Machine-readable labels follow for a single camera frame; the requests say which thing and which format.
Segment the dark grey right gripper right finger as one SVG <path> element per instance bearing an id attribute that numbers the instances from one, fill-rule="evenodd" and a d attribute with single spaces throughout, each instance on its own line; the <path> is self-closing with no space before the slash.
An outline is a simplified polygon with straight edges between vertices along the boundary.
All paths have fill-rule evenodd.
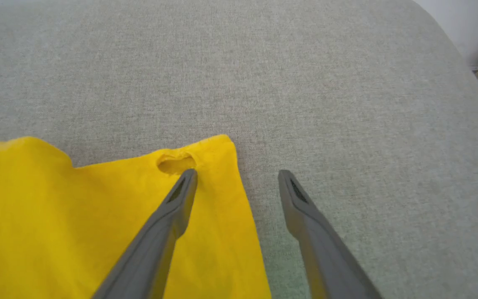
<path id="1" fill-rule="evenodd" d="M 380 299 L 381 294 L 290 170 L 278 173 L 285 223 L 298 241 L 313 299 Z"/>

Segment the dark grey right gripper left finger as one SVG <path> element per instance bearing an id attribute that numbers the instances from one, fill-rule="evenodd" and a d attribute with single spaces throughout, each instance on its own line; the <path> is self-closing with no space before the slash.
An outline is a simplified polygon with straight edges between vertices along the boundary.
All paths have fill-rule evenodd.
<path id="1" fill-rule="evenodd" d="M 198 174 L 184 171 L 94 294 L 95 299 L 161 299 L 191 216 Z"/>

